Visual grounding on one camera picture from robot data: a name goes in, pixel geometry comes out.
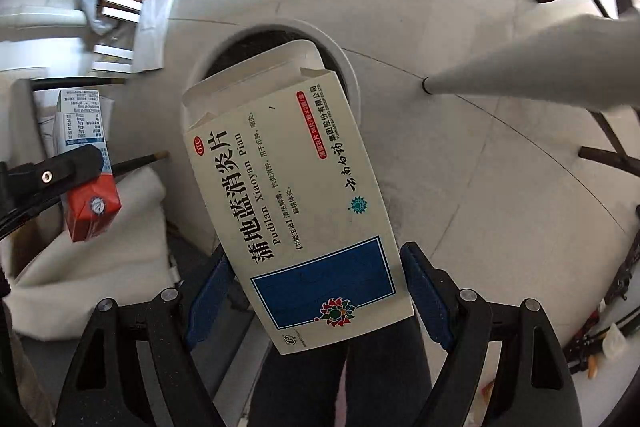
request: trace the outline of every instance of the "beige fabric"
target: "beige fabric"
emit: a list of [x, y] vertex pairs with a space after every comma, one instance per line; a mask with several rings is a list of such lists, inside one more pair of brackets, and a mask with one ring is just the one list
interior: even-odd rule
[[9, 326], [9, 338], [11, 340], [11, 351], [14, 359], [15, 378], [18, 383], [20, 402], [38, 427], [50, 427], [54, 418], [53, 405], [40, 387], [33, 365], [25, 355], [18, 335], [14, 332], [9, 308], [4, 303], [2, 305], [4, 306], [4, 314]]

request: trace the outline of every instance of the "white pipe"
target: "white pipe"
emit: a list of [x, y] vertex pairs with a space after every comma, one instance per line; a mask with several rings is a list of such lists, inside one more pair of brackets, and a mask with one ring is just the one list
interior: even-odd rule
[[0, 8], [0, 28], [86, 26], [86, 17], [80, 10], [51, 6], [17, 6]]

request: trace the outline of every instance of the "silver bolt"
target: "silver bolt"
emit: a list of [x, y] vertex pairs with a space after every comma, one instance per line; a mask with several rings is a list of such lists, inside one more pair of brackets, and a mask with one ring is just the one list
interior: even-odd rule
[[540, 303], [535, 299], [527, 299], [524, 301], [524, 305], [527, 307], [527, 310], [532, 312], [537, 312], [540, 309]]
[[165, 288], [164, 290], [162, 290], [162, 293], [160, 294], [160, 298], [165, 302], [172, 301], [177, 296], [178, 296], [178, 290], [175, 288]]
[[478, 298], [478, 294], [476, 292], [474, 292], [473, 290], [461, 290], [460, 291], [460, 298], [463, 301], [473, 302]]
[[109, 311], [112, 306], [113, 306], [113, 301], [111, 299], [102, 299], [100, 302], [98, 302], [98, 309], [101, 312]]

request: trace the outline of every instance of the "tiled floor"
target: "tiled floor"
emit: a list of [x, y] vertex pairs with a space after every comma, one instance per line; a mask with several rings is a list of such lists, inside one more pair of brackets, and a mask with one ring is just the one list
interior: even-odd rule
[[[612, 0], [603, 0], [614, 12]], [[194, 241], [212, 228], [180, 136], [194, 63], [238, 26], [307, 20], [345, 49], [362, 90], [361, 131], [398, 243], [417, 241], [459, 286], [487, 299], [539, 299], [561, 340], [597, 304], [638, 223], [640, 181], [577, 158], [606, 146], [587, 113], [541, 102], [435, 96], [420, 80], [576, 14], [590, 0], [176, 0], [165, 68], [115, 87], [115, 160], [167, 148], [166, 212]], [[612, 115], [632, 153], [640, 128]], [[434, 376], [443, 352], [427, 341]], [[490, 350], [482, 382], [497, 362]]]

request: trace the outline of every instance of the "person's lap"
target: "person's lap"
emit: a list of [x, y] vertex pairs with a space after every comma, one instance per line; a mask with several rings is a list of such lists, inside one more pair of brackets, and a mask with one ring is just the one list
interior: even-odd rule
[[330, 346], [280, 355], [256, 383], [249, 427], [333, 427], [346, 362], [346, 427], [410, 427], [431, 390], [417, 317]]

